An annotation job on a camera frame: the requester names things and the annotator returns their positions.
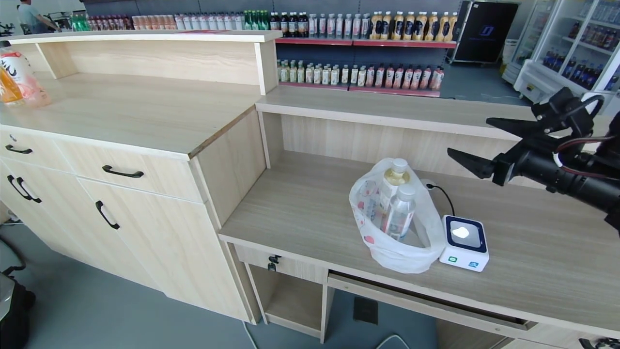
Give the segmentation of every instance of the gray floor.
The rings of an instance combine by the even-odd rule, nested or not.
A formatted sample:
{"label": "gray floor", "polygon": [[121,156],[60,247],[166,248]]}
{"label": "gray floor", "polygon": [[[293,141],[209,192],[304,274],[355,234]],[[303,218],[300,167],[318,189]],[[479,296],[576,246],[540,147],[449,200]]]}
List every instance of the gray floor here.
{"label": "gray floor", "polygon": [[[37,295],[29,349],[252,348],[238,320],[169,298],[51,251],[23,225],[2,226],[0,236],[25,257],[15,278]],[[16,265],[0,244],[0,270]],[[260,349],[375,348],[392,333],[411,349],[435,349],[435,321],[379,304],[379,324],[352,320],[353,296],[335,295],[328,340],[263,323],[249,325]],[[392,339],[383,349],[403,348]]]}
{"label": "gray floor", "polygon": [[530,106],[527,99],[519,99],[511,84],[500,74],[499,66],[454,63],[446,64],[441,84],[441,97],[500,104]]}

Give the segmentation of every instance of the red shelf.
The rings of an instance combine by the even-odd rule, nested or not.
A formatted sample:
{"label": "red shelf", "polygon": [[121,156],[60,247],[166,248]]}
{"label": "red shelf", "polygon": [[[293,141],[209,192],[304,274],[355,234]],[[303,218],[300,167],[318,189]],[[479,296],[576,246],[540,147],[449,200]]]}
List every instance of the red shelf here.
{"label": "red shelf", "polygon": [[353,46],[391,46],[391,47],[425,47],[456,48],[455,41],[419,41],[419,40],[353,40]]}
{"label": "red shelf", "polygon": [[275,39],[275,43],[297,43],[302,45],[334,45],[334,46],[351,46],[351,39],[315,39],[315,38],[297,38],[297,37],[281,37]]}
{"label": "red shelf", "polygon": [[347,90],[347,85],[323,85],[323,84],[306,84],[306,83],[283,83],[279,82],[282,86],[295,86],[295,87],[305,87],[305,88],[322,88],[322,89],[339,89],[342,91]]}
{"label": "red shelf", "polygon": [[403,96],[439,97],[439,91],[431,91],[429,89],[367,88],[351,86],[349,91],[400,94]]}

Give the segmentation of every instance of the person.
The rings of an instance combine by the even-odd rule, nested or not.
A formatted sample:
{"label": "person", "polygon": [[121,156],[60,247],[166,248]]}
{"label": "person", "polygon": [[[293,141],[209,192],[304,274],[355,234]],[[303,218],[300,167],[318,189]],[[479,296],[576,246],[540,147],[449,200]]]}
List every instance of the person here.
{"label": "person", "polygon": [[61,31],[54,22],[41,16],[37,9],[32,6],[32,0],[21,0],[21,2],[17,8],[19,22],[27,25],[33,34],[49,33],[48,27]]}

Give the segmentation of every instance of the cabinet door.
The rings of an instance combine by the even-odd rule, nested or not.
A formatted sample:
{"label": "cabinet door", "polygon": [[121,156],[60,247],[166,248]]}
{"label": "cabinet door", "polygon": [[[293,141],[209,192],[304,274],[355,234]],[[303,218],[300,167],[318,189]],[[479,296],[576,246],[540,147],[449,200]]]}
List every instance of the cabinet door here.
{"label": "cabinet door", "polygon": [[203,204],[79,181],[104,204],[101,226],[118,232],[168,297],[249,320]]}
{"label": "cabinet door", "polygon": [[77,177],[14,160],[5,164],[25,179],[25,188],[89,255],[86,263],[121,278],[155,288],[156,284],[116,231],[105,229],[102,216]]}
{"label": "cabinet door", "polygon": [[43,209],[43,202],[37,203],[24,197],[27,194],[17,184],[18,178],[4,163],[0,163],[0,199],[3,203],[52,250],[90,264],[88,254]]}

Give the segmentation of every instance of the black cable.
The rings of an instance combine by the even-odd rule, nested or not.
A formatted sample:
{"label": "black cable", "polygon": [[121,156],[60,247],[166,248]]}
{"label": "black cable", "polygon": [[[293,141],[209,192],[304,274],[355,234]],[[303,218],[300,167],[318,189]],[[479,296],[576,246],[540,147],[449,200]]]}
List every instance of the black cable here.
{"label": "black cable", "polygon": [[8,267],[6,270],[4,270],[2,272],[2,274],[4,275],[10,275],[12,272],[14,271],[20,271],[20,270],[24,270],[26,269],[26,263],[24,263],[24,259],[22,258],[22,256],[17,252],[17,250],[10,244],[8,243],[5,239],[3,239],[2,237],[0,237],[0,242],[2,242],[6,247],[8,247],[11,252],[13,252],[13,254],[15,255],[15,257],[17,257],[17,259],[19,260],[19,263],[21,264],[20,266],[10,266]]}
{"label": "black cable", "polygon": [[442,192],[443,192],[443,194],[446,196],[446,199],[448,199],[448,202],[450,203],[450,208],[452,209],[452,215],[456,215],[456,214],[454,214],[454,205],[452,205],[452,200],[450,200],[450,197],[448,196],[448,193],[446,193],[446,191],[445,191],[445,190],[443,190],[443,188],[442,188],[442,187],[440,187],[440,186],[436,186],[436,185],[433,185],[433,184],[428,183],[428,184],[427,184],[427,188],[428,188],[428,189],[437,188],[437,189],[439,189],[440,191],[442,191]]}

